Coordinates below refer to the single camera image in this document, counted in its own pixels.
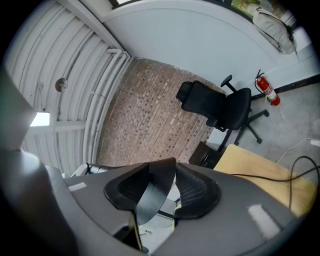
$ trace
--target bag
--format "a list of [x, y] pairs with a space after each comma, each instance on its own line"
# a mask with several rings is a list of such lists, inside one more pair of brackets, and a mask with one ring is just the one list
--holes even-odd
[[296, 51], [291, 28], [271, 12], [261, 7], [257, 8], [253, 15], [253, 24], [280, 52], [292, 54]]

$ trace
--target black office chair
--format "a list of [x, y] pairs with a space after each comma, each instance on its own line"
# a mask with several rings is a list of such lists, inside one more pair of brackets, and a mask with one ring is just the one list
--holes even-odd
[[219, 147], [220, 152], [226, 145], [231, 132], [239, 130], [234, 144], [238, 145], [245, 128], [248, 128], [256, 137], [259, 144], [262, 139], [256, 134], [250, 123], [257, 118], [265, 115], [269, 116], [267, 110], [263, 110], [251, 117], [251, 90], [242, 88], [236, 90], [229, 82], [232, 75], [229, 75], [222, 83], [221, 87], [228, 86], [233, 93], [226, 96], [225, 94], [213, 90], [199, 81], [183, 82], [176, 98], [182, 102], [181, 109], [184, 111], [200, 114], [208, 118], [206, 125], [215, 127], [224, 132], [228, 129], [227, 134]]

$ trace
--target gray floor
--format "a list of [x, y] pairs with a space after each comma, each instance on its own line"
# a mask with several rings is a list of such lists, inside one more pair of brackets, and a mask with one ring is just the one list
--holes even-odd
[[[320, 83], [293, 89], [279, 94], [279, 106], [271, 106], [265, 99], [252, 101], [250, 116], [264, 109], [270, 113], [251, 123], [253, 129], [262, 139], [258, 144], [254, 135], [246, 129], [239, 141], [239, 146], [257, 155], [276, 162], [283, 152], [293, 147], [304, 138], [320, 139]], [[232, 144], [238, 132], [232, 132], [227, 145]], [[308, 156], [320, 166], [320, 147], [304, 141], [296, 148], [288, 151], [279, 162], [280, 165], [291, 169], [299, 156]], [[301, 159], [294, 167], [297, 174], [311, 169], [313, 165]], [[305, 176], [313, 182], [317, 181], [316, 172]]]

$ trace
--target chair backrest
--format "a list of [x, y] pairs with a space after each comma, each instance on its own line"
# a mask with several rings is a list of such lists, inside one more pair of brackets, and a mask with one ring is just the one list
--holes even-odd
[[200, 81], [184, 82], [176, 98], [182, 102], [184, 111], [202, 115], [208, 119], [219, 119], [226, 95], [205, 86]]

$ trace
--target wooden desk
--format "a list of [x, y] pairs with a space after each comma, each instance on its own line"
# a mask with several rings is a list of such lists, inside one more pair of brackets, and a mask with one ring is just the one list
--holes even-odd
[[[227, 147], [214, 170], [226, 174], [257, 175], [277, 180], [290, 178], [290, 171], [288, 169], [233, 144]], [[253, 182], [280, 203], [286, 207], [289, 206], [290, 182], [276, 182], [254, 177], [238, 177]], [[316, 191], [317, 186], [303, 177], [292, 181], [291, 211], [295, 216], [299, 217], [310, 210], [316, 198]]]

